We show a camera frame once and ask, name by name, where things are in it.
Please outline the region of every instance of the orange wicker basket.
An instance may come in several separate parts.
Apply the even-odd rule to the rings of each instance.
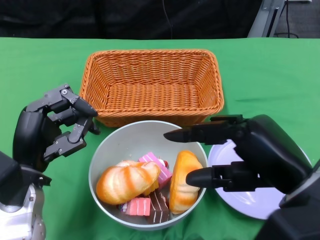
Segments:
[[[217,59],[200,49],[96,52],[86,62],[80,96],[108,127],[142,120],[188,126],[224,106]]]

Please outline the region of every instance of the pink dessert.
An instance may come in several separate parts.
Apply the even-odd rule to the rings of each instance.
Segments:
[[[131,216],[149,216],[150,215],[150,198],[135,197],[128,202],[125,214]]]
[[[158,177],[159,190],[170,181],[172,173],[159,161],[159,159],[152,152],[149,152],[148,154],[139,158],[139,162],[155,162],[160,167],[161,172]]]

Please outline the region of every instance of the bowl rim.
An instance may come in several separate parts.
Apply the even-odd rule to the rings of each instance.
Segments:
[[[93,189],[93,186],[92,186],[92,183],[91,183],[91,170],[92,170],[92,165],[93,165],[93,160],[95,159],[95,156],[97,154],[97,151],[98,149],[100,149],[100,147],[102,146],[102,144],[104,144],[104,142],[109,138],[111,137],[113,134],[115,134],[116,132],[126,128],[126,127],[129,127],[129,126],[132,126],[132,125],[136,125],[136,124],[143,124],[143,123],[161,123],[161,124],[167,124],[167,125],[171,125],[171,126],[174,126],[174,127],[177,127],[178,129],[181,129],[182,127],[178,126],[178,125],[175,125],[173,123],[170,123],[170,122],[166,122],[166,121],[158,121],[158,120],[145,120],[145,121],[137,121],[137,122],[133,122],[133,123],[130,123],[130,124],[127,124],[125,126],[122,126],[120,128],[118,128],[117,130],[113,131],[111,134],[109,134],[101,143],[100,145],[97,147],[97,149],[95,150],[94,152],[94,155],[91,159],[91,163],[90,163],[90,167],[89,167],[89,174],[88,174],[88,179],[89,179],[89,187],[90,187],[90,192],[91,192],[91,195],[95,201],[95,203],[99,206],[99,208],[105,213],[107,214],[110,218],[112,218],[113,220],[117,221],[118,223],[120,224],[123,224],[125,226],[128,226],[128,227],[132,227],[132,228],[139,228],[139,229],[152,229],[152,228],[157,228],[157,227],[163,227],[163,226],[166,226],[166,225],[171,225],[173,222],[177,222],[179,220],[181,220],[182,218],[184,218],[185,216],[187,216],[197,205],[198,203],[200,202],[200,200],[203,198],[205,192],[206,192],[206,188],[202,188],[202,192],[200,193],[198,199],[196,200],[196,202],[192,205],[192,207],[190,207],[187,211],[185,211],[184,213],[180,214],[179,216],[169,220],[169,221],[165,221],[165,222],[161,222],[161,223],[157,223],[157,224],[136,224],[136,223],[131,223],[131,222],[127,222],[127,221],[124,221],[124,220],[121,220],[117,217],[115,217],[114,215],[112,215],[110,212],[108,212],[103,206],[102,204],[100,203],[100,201],[98,200],[98,198],[96,197],[96,194],[94,192],[94,189]],[[200,147],[203,155],[204,155],[204,158],[205,158],[205,163],[206,163],[206,168],[208,167],[208,158],[207,158],[207,155],[206,155],[206,152],[204,150],[204,148],[201,146],[201,144],[199,142],[196,142],[196,144],[198,144],[198,146]]]

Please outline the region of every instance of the green tablecloth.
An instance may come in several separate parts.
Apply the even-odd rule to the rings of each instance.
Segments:
[[[211,50],[218,59],[225,97],[224,114],[246,118],[267,114],[304,149],[312,164],[319,157],[320,40],[95,40],[0,38],[0,150],[12,156],[12,142],[23,107],[43,92],[69,83],[80,89],[87,57],[110,49]],[[45,174],[53,179],[44,188],[43,218],[48,240],[248,240],[263,221],[229,207],[213,191],[174,227],[153,232],[126,228],[106,216],[94,202],[88,184],[91,158],[100,136],[88,134],[87,147],[58,158]]]

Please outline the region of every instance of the purple plate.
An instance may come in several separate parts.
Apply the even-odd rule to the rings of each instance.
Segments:
[[[229,165],[231,162],[243,161],[235,152],[236,144],[228,140],[223,145],[213,145],[208,165]],[[257,188],[255,191],[225,192],[223,188],[217,188],[220,197],[235,210],[249,217],[266,220],[268,216],[279,208],[281,199],[285,196],[274,187]]]

